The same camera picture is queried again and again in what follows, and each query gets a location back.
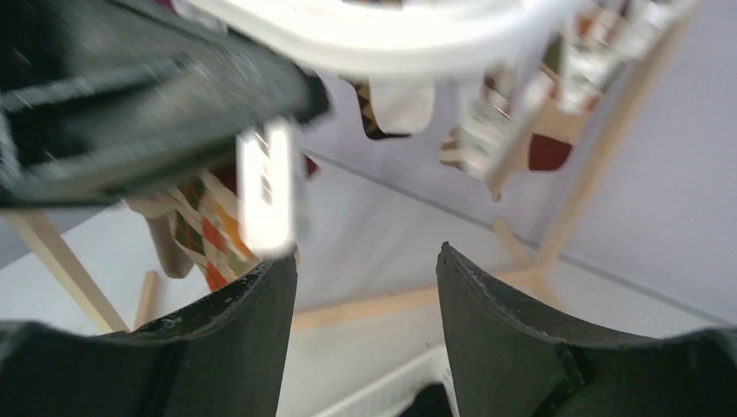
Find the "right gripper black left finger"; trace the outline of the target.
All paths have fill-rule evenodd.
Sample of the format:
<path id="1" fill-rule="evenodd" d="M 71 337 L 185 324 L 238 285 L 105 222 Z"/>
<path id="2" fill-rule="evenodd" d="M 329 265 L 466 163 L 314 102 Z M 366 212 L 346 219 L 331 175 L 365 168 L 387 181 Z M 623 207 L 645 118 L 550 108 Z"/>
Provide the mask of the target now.
<path id="1" fill-rule="evenodd" d="M 82 336 L 1 325 L 4 416 L 273 416 L 294 311 L 295 261 L 245 276 L 136 331 Z"/>

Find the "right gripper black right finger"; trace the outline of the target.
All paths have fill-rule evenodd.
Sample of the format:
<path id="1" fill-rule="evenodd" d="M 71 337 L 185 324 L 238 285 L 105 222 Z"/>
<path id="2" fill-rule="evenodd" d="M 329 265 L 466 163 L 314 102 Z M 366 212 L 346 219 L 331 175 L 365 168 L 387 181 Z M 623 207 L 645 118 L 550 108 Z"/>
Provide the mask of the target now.
<path id="1" fill-rule="evenodd" d="M 444 243 L 443 331 L 463 416 L 733 416 L 736 332 L 658 339 L 587 322 Z"/>

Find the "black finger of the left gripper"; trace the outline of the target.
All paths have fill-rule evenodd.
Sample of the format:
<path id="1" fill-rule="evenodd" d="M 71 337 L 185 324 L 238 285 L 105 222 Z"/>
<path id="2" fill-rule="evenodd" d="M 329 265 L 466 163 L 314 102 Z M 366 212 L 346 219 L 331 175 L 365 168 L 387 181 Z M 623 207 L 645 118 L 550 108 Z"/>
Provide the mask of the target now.
<path id="1" fill-rule="evenodd" d="M 1 205 L 105 206 L 233 160 L 241 132 L 329 109 L 322 81 L 154 1 L 1 4 Z"/>

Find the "beige orange argyle sock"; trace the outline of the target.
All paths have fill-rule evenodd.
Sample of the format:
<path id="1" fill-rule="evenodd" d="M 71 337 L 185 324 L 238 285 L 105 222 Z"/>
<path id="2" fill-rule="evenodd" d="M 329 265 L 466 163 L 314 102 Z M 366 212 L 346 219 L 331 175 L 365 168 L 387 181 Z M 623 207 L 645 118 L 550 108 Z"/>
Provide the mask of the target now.
<path id="1" fill-rule="evenodd" d="M 246 275 L 261 260 L 243 243 L 236 193 L 204 170 L 167 193 L 177 202 L 172 235 L 202 272 L 211 291 Z"/>

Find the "white plastic clip hanger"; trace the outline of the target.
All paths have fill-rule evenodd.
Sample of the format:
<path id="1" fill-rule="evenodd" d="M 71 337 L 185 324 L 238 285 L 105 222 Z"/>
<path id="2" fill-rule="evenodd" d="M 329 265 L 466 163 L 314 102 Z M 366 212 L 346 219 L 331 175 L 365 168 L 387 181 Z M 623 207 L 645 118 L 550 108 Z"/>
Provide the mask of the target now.
<path id="1" fill-rule="evenodd" d="M 197 1 L 230 28 L 347 78 L 465 76 L 547 43 L 589 1 Z"/>

